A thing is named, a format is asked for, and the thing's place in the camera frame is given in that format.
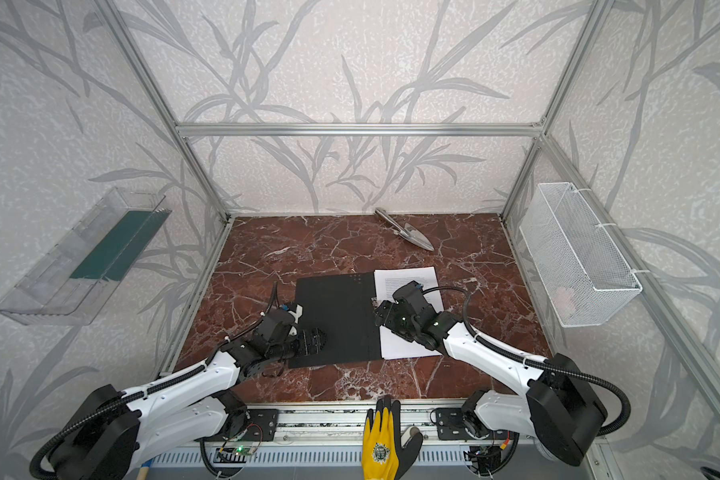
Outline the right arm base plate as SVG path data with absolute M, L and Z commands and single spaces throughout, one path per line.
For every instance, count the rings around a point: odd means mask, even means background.
M 464 422 L 460 407 L 441 407 L 430 412 L 430 421 L 435 425 L 437 438 L 441 441 L 472 440 Z

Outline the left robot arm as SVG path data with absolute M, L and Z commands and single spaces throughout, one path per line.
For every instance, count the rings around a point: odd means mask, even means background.
M 186 442 L 218 434 L 243 405 L 232 387 L 267 365 L 315 355 L 326 335 L 277 308 L 243 335 L 225 338 L 206 359 L 162 379 L 92 392 L 30 462 L 36 479 L 122 479 Z

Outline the black file folder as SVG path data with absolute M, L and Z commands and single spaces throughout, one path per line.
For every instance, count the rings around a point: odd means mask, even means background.
M 291 369 L 380 360 L 379 327 L 375 325 L 374 274 L 300 278 L 295 301 L 303 307 L 299 324 L 325 334 L 325 344 L 315 355 L 293 358 Z

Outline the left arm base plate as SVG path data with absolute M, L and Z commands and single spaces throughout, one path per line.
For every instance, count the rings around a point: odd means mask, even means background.
M 247 412 L 247 421 L 238 440 L 242 442 L 273 442 L 279 418 L 278 409 L 254 408 Z

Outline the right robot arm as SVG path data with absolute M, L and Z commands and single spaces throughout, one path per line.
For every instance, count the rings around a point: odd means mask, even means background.
M 377 326 L 469 364 L 509 388 L 507 394 L 487 390 L 468 399 L 465 422 L 475 436 L 497 430 L 527 435 L 548 456 L 580 465 L 610 426 L 595 390 L 612 384 L 580 371 L 562 354 L 545 358 L 511 347 L 474 327 L 466 312 L 436 310 L 426 298 L 429 292 L 410 281 L 391 299 L 375 301 Z

